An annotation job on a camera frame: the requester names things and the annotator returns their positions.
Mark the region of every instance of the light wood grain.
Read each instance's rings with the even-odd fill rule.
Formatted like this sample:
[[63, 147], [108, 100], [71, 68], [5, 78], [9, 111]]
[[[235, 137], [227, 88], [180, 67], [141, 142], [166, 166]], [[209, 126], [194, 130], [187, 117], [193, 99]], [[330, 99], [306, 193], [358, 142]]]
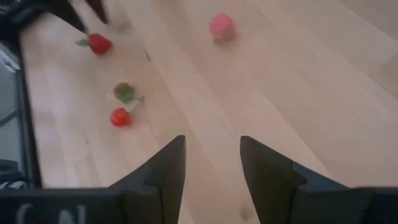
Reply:
[[[114, 42], [103, 57], [44, 16], [21, 37], [45, 186], [108, 186], [178, 134], [187, 136], [180, 223], [258, 223], [241, 135], [350, 187], [398, 185], [398, 42], [374, 20], [392, 11], [363, 10], [373, 3], [106, 1], [105, 26], [77, 1], [90, 31]], [[235, 20], [233, 41], [213, 42], [217, 12]], [[146, 97], [133, 128], [109, 122], [123, 106], [118, 82]]]

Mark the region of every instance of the pink ball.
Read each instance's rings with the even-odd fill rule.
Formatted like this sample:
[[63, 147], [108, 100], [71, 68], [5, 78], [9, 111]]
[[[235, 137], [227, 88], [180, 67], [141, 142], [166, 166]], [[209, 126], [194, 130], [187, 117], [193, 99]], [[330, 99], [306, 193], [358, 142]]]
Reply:
[[219, 13], [211, 19], [210, 32], [215, 40], [229, 39], [235, 35], [234, 21], [226, 13]]

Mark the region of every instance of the red strawberry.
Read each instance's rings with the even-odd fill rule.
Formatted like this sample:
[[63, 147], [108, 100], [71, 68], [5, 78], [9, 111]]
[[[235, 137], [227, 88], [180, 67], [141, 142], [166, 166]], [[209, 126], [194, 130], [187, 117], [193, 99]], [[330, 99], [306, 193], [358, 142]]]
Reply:
[[90, 46], [91, 50], [97, 55], [104, 54], [112, 47], [112, 42], [101, 34], [90, 34], [88, 39], [79, 40], [76, 44]]

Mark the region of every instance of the green leaf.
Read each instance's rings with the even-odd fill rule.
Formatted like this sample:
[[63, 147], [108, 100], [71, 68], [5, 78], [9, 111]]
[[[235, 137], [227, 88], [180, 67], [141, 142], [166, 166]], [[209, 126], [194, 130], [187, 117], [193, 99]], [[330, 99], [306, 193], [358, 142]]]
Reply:
[[79, 46], [90, 46], [90, 41], [88, 39], [78, 40], [75, 43]]

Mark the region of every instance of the wooden table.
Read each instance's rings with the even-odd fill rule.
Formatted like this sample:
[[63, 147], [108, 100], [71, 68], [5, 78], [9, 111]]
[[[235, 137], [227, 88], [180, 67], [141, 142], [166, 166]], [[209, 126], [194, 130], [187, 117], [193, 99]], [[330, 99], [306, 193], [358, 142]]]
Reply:
[[[398, 185], [395, 2], [109, 0], [108, 27], [76, 2], [91, 31], [114, 42], [104, 57], [44, 16], [22, 41], [45, 186], [108, 186], [178, 134], [184, 224], [258, 223], [241, 135], [348, 186]], [[238, 30], [221, 45], [208, 31], [217, 12]], [[123, 106], [118, 82], [146, 97], [133, 128], [109, 122]]]

